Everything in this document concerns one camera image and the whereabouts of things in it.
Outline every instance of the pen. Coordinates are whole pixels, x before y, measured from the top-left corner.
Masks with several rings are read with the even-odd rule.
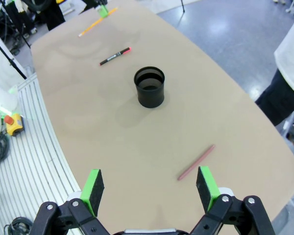
[[[108,59],[105,59],[104,61],[101,61],[100,62],[100,65],[103,65],[107,62],[109,62],[110,60],[113,60],[114,58],[117,58],[118,56],[122,55],[122,54],[125,54],[125,53],[128,53],[132,50],[132,48],[128,47],[124,50],[121,50],[120,52],[118,52],[117,54],[114,54],[113,56],[110,56]]]
[[[185,176],[187,176],[202,160],[204,160],[205,157],[209,155],[209,153],[214,150],[216,146],[213,144],[204,152],[187,170],[185,170],[178,178],[177,180],[182,180]]]

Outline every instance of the screw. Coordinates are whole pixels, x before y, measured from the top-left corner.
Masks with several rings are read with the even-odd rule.
[[[228,198],[227,196],[223,196],[223,197],[222,197],[222,201],[224,201],[224,202],[228,202],[228,201],[229,201],[229,198]]]
[[[249,202],[250,204],[254,204],[254,203],[255,203],[255,199],[253,199],[252,197],[250,197],[250,198],[248,199],[248,202]]]
[[[77,207],[77,206],[78,206],[78,202],[77,202],[77,201],[73,201],[72,205],[73,205],[74,207]]]

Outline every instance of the white wall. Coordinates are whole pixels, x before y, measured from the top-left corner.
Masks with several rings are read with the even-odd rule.
[[[5,53],[12,59],[14,56],[10,53],[10,51],[6,48],[3,41],[0,38],[0,46],[3,48]],[[16,61],[13,60],[17,67],[26,75],[24,68]],[[4,90],[9,90],[14,85],[20,84],[24,82],[22,76],[13,68],[7,58],[0,51],[0,86]]]

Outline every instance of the white corrugated panel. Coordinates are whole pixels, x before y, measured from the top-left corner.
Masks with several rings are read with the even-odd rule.
[[[61,205],[80,190],[55,136],[36,74],[19,86],[19,105],[25,131],[9,137],[8,157],[0,162],[0,235],[14,218],[34,221],[43,202]]]

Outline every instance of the red button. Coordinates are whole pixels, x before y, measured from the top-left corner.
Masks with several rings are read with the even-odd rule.
[[[6,115],[4,117],[4,120],[3,120],[5,123],[9,124],[9,125],[12,125],[14,123],[14,119],[12,117],[10,117],[9,115]]]

